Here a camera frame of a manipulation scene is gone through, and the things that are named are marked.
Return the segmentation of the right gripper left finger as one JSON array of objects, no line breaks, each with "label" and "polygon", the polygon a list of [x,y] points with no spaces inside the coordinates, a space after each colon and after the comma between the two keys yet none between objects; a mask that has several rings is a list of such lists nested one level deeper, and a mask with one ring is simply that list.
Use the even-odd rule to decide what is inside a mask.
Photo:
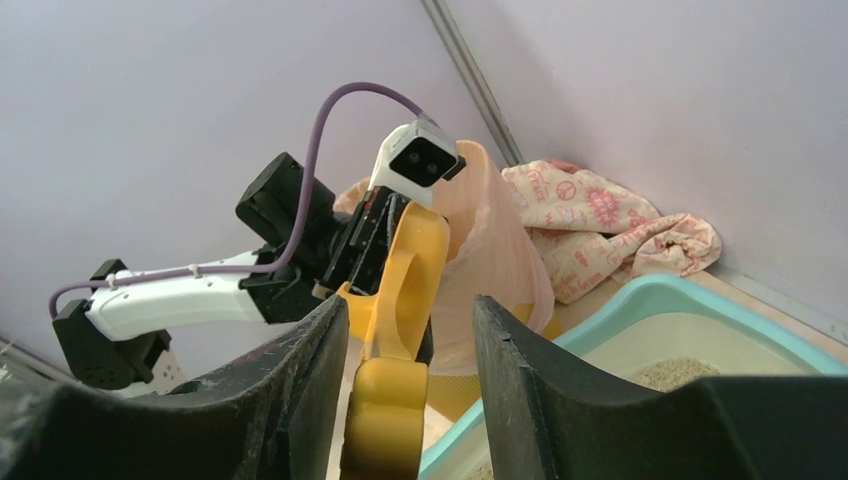
[{"label": "right gripper left finger", "polygon": [[5,479],[322,479],[348,340],[332,297],[173,394],[1,385]]}]

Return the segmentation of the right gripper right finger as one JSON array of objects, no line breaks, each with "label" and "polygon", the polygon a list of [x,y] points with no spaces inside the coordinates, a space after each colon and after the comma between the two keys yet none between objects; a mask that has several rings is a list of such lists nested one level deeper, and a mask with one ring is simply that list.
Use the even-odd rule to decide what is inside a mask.
[{"label": "right gripper right finger", "polygon": [[843,479],[843,376],[719,376],[668,393],[607,373],[479,296],[473,327],[498,479]]}]

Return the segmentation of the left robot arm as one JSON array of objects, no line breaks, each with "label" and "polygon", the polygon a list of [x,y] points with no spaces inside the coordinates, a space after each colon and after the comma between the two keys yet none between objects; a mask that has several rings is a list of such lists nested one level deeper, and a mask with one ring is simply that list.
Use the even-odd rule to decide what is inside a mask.
[{"label": "left robot arm", "polygon": [[374,294],[406,197],[379,187],[344,214],[333,209],[334,193],[316,183],[294,256],[275,268],[293,231],[302,178],[302,166],[282,153],[237,203],[237,217],[263,240],[258,249],[169,279],[106,261],[90,296],[66,304],[52,322],[72,374],[103,390],[168,389],[179,382],[173,328],[297,322],[342,286]]}]

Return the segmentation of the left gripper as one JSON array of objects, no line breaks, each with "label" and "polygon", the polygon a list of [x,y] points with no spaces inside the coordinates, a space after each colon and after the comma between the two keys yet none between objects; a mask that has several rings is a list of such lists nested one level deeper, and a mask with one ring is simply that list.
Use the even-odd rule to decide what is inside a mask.
[{"label": "left gripper", "polygon": [[355,295],[375,294],[395,231],[409,203],[408,197],[385,186],[367,191],[331,243],[332,256],[321,277],[321,287],[335,292],[349,282],[349,290]]}]

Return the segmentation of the yellow litter scoop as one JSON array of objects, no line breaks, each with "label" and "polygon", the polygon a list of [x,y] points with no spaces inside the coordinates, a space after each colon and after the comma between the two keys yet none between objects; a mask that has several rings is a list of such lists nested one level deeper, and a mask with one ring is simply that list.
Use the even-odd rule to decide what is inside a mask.
[{"label": "yellow litter scoop", "polygon": [[446,264],[450,229],[435,211],[409,203],[400,216],[379,289],[338,290],[351,334],[362,340],[346,414],[343,479],[415,479],[425,426],[428,366],[417,359]]}]

